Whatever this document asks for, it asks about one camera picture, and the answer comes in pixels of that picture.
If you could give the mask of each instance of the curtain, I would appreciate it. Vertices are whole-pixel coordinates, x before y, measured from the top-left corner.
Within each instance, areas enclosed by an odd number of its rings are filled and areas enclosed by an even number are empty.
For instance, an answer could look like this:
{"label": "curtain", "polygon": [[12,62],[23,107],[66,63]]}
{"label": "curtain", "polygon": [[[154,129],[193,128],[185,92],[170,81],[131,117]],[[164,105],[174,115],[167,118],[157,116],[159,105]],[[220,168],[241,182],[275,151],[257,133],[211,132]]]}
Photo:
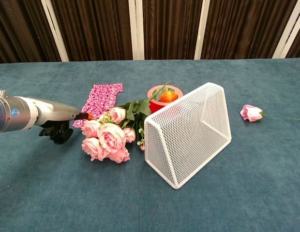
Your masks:
{"label": "curtain", "polygon": [[201,59],[271,58],[297,0],[211,0]]}
{"label": "curtain", "polygon": [[0,0],[0,63],[60,61],[43,6]]}
{"label": "curtain", "polygon": [[202,0],[143,0],[145,59],[193,59]]}
{"label": "curtain", "polygon": [[288,51],[286,58],[300,57],[300,30],[297,33],[290,50]]}
{"label": "curtain", "polygon": [[70,61],[133,59],[127,0],[52,0]]}

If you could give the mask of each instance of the mesh basket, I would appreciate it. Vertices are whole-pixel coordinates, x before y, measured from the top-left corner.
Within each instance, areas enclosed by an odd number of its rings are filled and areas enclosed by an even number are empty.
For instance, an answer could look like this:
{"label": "mesh basket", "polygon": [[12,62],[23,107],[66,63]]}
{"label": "mesh basket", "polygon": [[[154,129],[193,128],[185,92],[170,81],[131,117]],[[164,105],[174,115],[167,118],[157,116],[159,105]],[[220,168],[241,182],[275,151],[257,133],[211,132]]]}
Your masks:
{"label": "mesh basket", "polygon": [[231,142],[224,89],[206,83],[145,120],[145,160],[178,189]]}

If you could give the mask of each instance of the red cup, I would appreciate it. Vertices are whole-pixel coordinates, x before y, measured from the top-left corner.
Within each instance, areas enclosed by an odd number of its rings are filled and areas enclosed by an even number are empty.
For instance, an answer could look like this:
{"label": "red cup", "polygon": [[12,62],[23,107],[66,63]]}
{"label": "red cup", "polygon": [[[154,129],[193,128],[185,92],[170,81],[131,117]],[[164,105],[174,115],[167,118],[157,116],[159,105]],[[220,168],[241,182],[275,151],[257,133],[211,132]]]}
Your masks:
{"label": "red cup", "polygon": [[[148,91],[148,98],[150,98],[152,96],[152,93],[155,91],[155,90],[159,90],[160,88],[162,88],[164,85],[161,85],[161,86],[155,86],[153,88],[151,88],[149,91]],[[165,86],[165,88],[171,88],[175,91],[175,93],[178,95],[178,99],[181,98],[183,96],[183,92],[178,89],[177,87],[174,87],[174,86]],[[152,99],[150,101],[150,110],[152,113],[162,109],[164,106],[170,104],[170,102],[159,102],[155,99]]]}

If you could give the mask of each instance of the pink sequin fabric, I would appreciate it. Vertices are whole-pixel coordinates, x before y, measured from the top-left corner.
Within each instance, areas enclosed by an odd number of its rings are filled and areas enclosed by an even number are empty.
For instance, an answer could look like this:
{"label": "pink sequin fabric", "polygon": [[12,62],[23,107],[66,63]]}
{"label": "pink sequin fabric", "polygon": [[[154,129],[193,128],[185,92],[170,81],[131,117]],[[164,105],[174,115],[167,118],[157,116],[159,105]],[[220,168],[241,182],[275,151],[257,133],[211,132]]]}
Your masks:
{"label": "pink sequin fabric", "polygon": [[[117,94],[123,92],[123,84],[93,85],[81,112],[91,113],[95,118],[116,105]],[[80,128],[85,120],[76,120],[73,127]]]}

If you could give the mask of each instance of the blue carpet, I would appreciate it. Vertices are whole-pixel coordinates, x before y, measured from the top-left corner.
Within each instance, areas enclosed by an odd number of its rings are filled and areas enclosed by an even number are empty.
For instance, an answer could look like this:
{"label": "blue carpet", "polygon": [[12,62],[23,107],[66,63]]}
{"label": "blue carpet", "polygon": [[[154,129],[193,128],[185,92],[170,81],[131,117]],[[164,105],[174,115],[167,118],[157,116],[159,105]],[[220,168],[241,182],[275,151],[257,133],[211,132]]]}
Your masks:
{"label": "blue carpet", "polygon": [[123,83],[117,104],[168,80],[225,89],[231,143],[182,188],[131,145],[131,160],[90,161],[84,136],[55,145],[41,128],[0,133],[0,232],[300,232],[300,121],[244,122],[244,104],[300,117],[300,58],[0,65],[0,89],[79,109],[93,84]]}

